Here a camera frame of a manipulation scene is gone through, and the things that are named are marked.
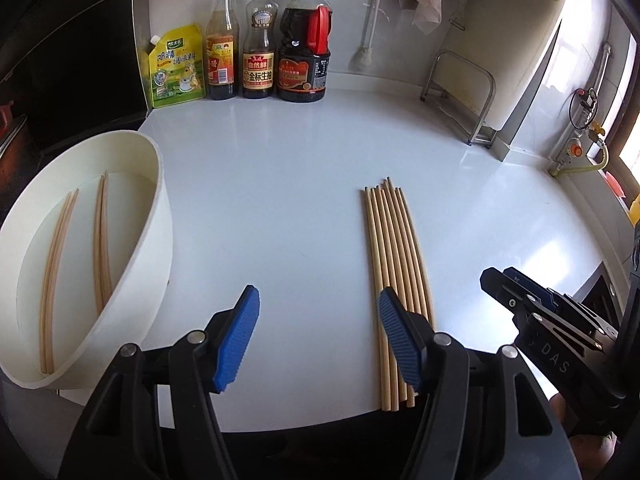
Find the bottle label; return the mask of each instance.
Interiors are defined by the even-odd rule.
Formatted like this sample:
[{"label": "bottle label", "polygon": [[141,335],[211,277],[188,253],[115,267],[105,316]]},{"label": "bottle label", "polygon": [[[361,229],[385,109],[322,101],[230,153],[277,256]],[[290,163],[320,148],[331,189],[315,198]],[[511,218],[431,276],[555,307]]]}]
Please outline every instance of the bottle label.
[{"label": "bottle label", "polygon": [[207,78],[210,85],[234,81],[234,37],[207,37]]},{"label": "bottle label", "polygon": [[266,90],[273,86],[273,52],[242,54],[242,86]]},{"label": "bottle label", "polygon": [[295,61],[283,58],[278,64],[278,86],[290,92],[313,94],[326,87],[329,58]]},{"label": "bottle label", "polygon": [[268,10],[258,10],[251,16],[251,26],[255,28],[267,28],[273,21],[273,14]]}]

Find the seasoning pouch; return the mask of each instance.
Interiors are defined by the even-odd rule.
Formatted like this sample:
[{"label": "seasoning pouch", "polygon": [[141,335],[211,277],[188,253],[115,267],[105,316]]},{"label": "seasoning pouch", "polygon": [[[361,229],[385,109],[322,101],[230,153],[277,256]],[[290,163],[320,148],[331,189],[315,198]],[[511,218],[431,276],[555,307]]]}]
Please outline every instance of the seasoning pouch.
[{"label": "seasoning pouch", "polygon": [[154,108],[204,97],[202,35],[197,25],[174,28],[149,54]]}]

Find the white brush handle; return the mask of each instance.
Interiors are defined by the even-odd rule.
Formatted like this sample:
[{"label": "white brush handle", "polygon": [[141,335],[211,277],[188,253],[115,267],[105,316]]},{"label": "white brush handle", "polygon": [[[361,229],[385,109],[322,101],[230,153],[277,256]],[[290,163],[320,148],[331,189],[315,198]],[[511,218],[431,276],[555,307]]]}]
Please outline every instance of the white brush handle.
[{"label": "white brush handle", "polygon": [[371,12],[373,13],[373,21],[371,22],[371,31],[369,33],[369,43],[367,43],[367,48],[371,48],[373,45],[373,32],[376,30],[376,22],[378,21],[378,8],[380,8],[380,0],[373,1],[373,7]]}]

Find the red handle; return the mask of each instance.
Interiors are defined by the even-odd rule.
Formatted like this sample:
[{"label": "red handle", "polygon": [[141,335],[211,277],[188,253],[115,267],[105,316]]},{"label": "red handle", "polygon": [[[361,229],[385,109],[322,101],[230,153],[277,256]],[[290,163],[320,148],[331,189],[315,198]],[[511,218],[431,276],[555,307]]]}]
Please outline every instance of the red handle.
[{"label": "red handle", "polygon": [[316,55],[325,54],[329,50],[329,9],[318,7],[309,18],[309,29],[306,34],[306,45]]},{"label": "red handle", "polygon": [[14,116],[11,113],[11,107],[13,105],[14,105],[13,99],[5,105],[0,105],[0,127],[6,126],[14,118]]}]

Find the cleaning brush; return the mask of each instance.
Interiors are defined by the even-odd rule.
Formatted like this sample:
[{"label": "cleaning brush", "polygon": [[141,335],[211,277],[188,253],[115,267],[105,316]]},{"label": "cleaning brush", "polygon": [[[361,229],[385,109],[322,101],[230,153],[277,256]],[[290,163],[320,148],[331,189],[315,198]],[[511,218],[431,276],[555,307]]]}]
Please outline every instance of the cleaning brush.
[{"label": "cleaning brush", "polygon": [[355,56],[354,62],[359,70],[366,70],[373,62],[373,33],[376,30],[376,22],[378,21],[378,9],[380,8],[380,0],[374,0],[369,18],[371,20],[371,30],[369,31],[369,41],[367,45],[361,46]]}]

